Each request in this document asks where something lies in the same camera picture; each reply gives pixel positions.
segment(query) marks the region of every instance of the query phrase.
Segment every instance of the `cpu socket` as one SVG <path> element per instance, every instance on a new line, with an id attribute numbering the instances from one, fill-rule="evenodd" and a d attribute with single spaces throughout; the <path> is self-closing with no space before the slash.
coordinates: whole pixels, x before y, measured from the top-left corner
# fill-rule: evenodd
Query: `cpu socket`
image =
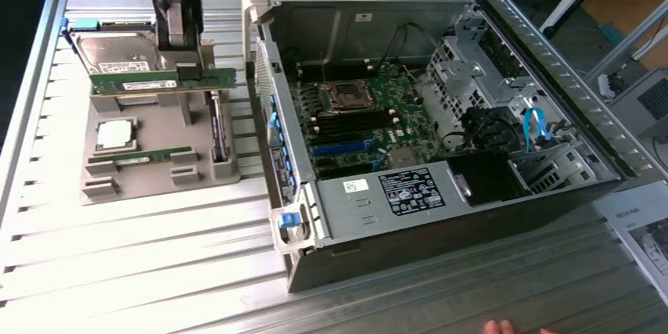
<path id="1" fill-rule="evenodd" d="M 364 81 L 337 81 L 325 84 L 329 112 L 345 113 L 373 107 L 373 97 Z"/>

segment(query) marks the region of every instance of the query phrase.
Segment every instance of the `hard drive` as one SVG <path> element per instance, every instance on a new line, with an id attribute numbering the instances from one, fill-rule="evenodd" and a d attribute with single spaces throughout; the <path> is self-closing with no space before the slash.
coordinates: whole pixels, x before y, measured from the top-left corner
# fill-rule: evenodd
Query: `hard drive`
<path id="1" fill-rule="evenodd" d="M 176 68 L 173 56 L 157 51 L 156 34 L 152 31 L 74 31 L 69 37 L 89 74 Z"/>

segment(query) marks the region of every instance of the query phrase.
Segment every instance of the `blue cable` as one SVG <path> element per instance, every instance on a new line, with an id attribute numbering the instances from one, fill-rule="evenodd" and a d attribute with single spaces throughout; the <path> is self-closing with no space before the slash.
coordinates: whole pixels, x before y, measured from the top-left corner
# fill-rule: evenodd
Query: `blue cable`
<path id="1" fill-rule="evenodd" d="M 524 112 L 524 124 L 521 125 L 521 129 L 524 131 L 524 140 L 526 141 L 526 152 L 529 152 L 530 146 L 530 115 L 536 112 L 536 116 L 538 118 L 538 129 L 537 135 L 545 136 L 545 140 L 550 140 L 552 136 L 545 127 L 545 115 L 542 115 L 542 110 L 534 107 L 530 107 Z"/>

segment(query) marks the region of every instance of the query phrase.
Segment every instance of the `blue latch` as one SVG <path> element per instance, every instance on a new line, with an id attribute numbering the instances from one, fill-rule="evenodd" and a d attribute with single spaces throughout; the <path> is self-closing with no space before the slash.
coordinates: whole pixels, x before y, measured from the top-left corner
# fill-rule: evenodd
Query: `blue latch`
<path id="1" fill-rule="evenodd" d="M 529 146 L 530 146 L 530 115 L 536 112 L 536 117 L 537 117 L 537 135 L 544 136 L 545 140 L 552 139 L 550 133 L 546 130 L 545 127 L 545 115 L 542 115 L 542 110 L 538 108 L 528 108 L 526 111 L 524 112 L 524 124 L 521 126 L 522 131 L 524 131 L 524 140 L 526 141 L 526 152 L 529 152 Z"/>
<path id="2" fill-rule="evenodd" d="M 301 224 L 298 213 L 282 213 L 278 217 L 278 228 L 296 227 Z"/>

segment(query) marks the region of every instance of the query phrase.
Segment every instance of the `white sticker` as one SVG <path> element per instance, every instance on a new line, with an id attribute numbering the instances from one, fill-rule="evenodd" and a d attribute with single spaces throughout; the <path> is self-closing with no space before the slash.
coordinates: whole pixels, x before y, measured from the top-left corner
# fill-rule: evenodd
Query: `white sticker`
<path id="1" fill-rule="evenodd" d="M 116 164 L 116 166 L 126 166 L 128 164 L 140 164 L 148 162 L 150 162 L 150 159 L 146 156 L 142 156 L 141 158 L 130 158 L 129 160 L 117 160 L 113 163 Z"/>
<path id="2" fill-rule="evenodd" d="M 372 20 L 373 14 L 372 13 L 357 13 L 354 15 L 354 22 L 356 23 L 366 23 L 368 21 Z"/>
<path id="3" fill-rule="evenodd" d="M 176 80 L 164 81 L 140 81 L 140 82 L 124 82 L 122 87 L 125 90 L 148 90 L 148 89 L 169 89 L 176 88 Z"/>
<path id="4" fill-rule="evenodd" d="M 344 181 L 345 193 L 360 192 L 368 189 L 366 179 Z"/>
<path id="5" fill-rule="evenodd" d="M 116 62 L 100 63 L 100 70 L 104 74 L 120 74 L 122 72 L 148 72 L 150 67 L 148 62 Z"/>

